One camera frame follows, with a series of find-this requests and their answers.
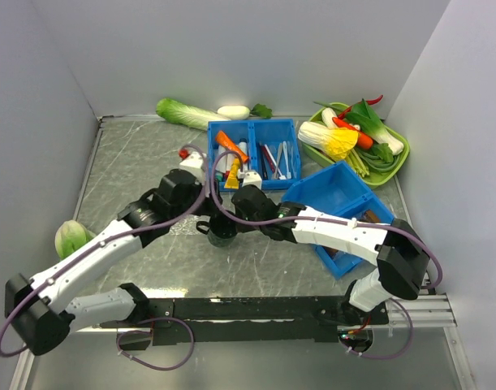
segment wall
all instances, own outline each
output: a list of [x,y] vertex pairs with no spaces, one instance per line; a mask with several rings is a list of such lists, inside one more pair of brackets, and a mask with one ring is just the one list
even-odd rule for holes
[[[29,1],[0,0],[0,327],[7,279],[55,261],[97,121]],[[4,348],[22,345],[9,331]],[[0,358],[0,389],[16,358]]]
[[172,97],[217,109],[386,99],[386,115],[448,0],[32,0],[97,115]]
[[496,389],[496,0],[452,0],[388,118],[479,388]]

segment blue plastic bin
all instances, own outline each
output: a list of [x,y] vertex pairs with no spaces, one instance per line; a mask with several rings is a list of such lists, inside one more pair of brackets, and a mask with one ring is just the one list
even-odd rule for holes
[[[250,169],[253,169],[262,176],[262,163],[265,160],[260,156],[258,143],[267,144],[270,148],[275,161],[278,155],[278,145],[281,142],[287,142],[287,149],[290,155],[289,165],[291,178],[289,180],[263,180],[262,189],[288,189],[301,177],[302,164],[298,143],[296,142],[295,125],[292,119],[269,119],[269,120],[228,120],[222,122],[208,123],[208,155],[209,169],[218,155],[218,143],[215,141],[219,131],[224,131],[231,140],[238,144],[241,139],[248,141],[248,154]],[[286,175],[286,160],[284,156],[280,158],[278,165],[284,175]],[[268,177],[272,172],[266,165]],[[221,191],[234,191],[224,188],[224,181],[219,184]]]
[[[373,211],[383,223],[391,223],[394,219],[394,215],[344,161],[292,185],[282,200],[302,203],[321,212],[348,219],[360,219],[366,210]],[[336,279],[363,261],[344,252],[337,252],[331,257],[322,246],[313,247]]]

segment green basket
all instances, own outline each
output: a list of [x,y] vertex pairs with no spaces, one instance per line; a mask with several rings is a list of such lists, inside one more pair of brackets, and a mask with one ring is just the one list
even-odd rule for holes
[[[347,104],[343,103],[332,103],[334,106],[334,111],[336,111],[336,114],[340,114],[342,111],[348,108]],[[321,122],[321,112],[323,111],[323,108],[321,108],[315,115],[313,115],[309,120],[312,122]],[[399,155],[399,162],[395,169],[393,171],[387,172],[387,173],[377,173],[377,172],[370,172],[370,175],[366,176],[365,178],[362,178],[365,184],[367,184],[371,189],[375,189],[376,187],[379,187],[380,185],[383,185],[386,183],[388,180],[390,180],[396,173],[397,171],[401,168],[401,166],[404,164],[404,161],[407,159],[408,154],[410,153],[410,145],[408,144],[408,141],[404,139],[403,136],[386,126],[386,130],[403,142],[404,148],[401,154]],[[302,142],[302,146],[304,147],[304,152],[307,154],[310,158],[312,158],[315,162],[320,164],[321,167],[328,167],[329,165],[334,164],[334,161],[325,156],[322,152],[320,152],[318,149],[313,148],[310,145],[307,145]]]

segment gray marble table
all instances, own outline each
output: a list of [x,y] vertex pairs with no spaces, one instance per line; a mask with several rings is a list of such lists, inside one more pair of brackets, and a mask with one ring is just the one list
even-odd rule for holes
[[[157,187],[163,175],[178,166],[179,147],[189,142],[205,150],[205,132],[160,120],[105,121],[78,220],[100,232],[127,203]],[[303,177],[319,169],[302,154]],[[375,192],[396,216],[405,218],[394,180]],[[270,194],[275,201],[282,195]],[[231,206],[230,195],[224,198]],[[192,217],[173,226],[169,234],[110,268],[84,294],[133,282],[149,297],[341,295],[373,269],[362,263],[335,280],[311,246],[270,241],[257,232],[238,235],[228,248],[215,248],[195,229],[196,221]]]

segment blue divided container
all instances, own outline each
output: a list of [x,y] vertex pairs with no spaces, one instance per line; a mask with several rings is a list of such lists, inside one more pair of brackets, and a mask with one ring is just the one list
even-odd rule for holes
[[[248,154],[250,169],[253,169],[262,176],[262,163],[265,159],[260,156],[258,143],[267,144],[271,150],[275,161],[278,155],[278,145],[281,142],[287,142],[287,150],[290,155],[289,165],[291,178],[289,180],[263,180],[262,189],[288,189],[297,180],[300,179],[302,164],[298,143],[296,142],[295,125],[292,119],[265,119],[265,120],[228,120],[222,122],[208,123],[208,155],[213,156],[209,160],[209,169],[211,170],[213,161],[218,155],[218,143],[215,141],[219,131],[224,131],[230,139],[238,144],[241,139],[248,141]],[[282,156],[278,165],[280,171],[286,175],[286,160]],[[268,177],[272,172],[266,164]],[[224,189],[224,182],[219,184],[221,191],[234,191]]]
[[[282,201],[301,203],[323,213],[348,219],[360,219],[366,210],[373,211],[383,223],[391,223],[394,219],[394,215],[344,161],[293,184]],[[331,257],[322,246],[313,247],[336,279],[363,261],[344,252],[337,252]]]

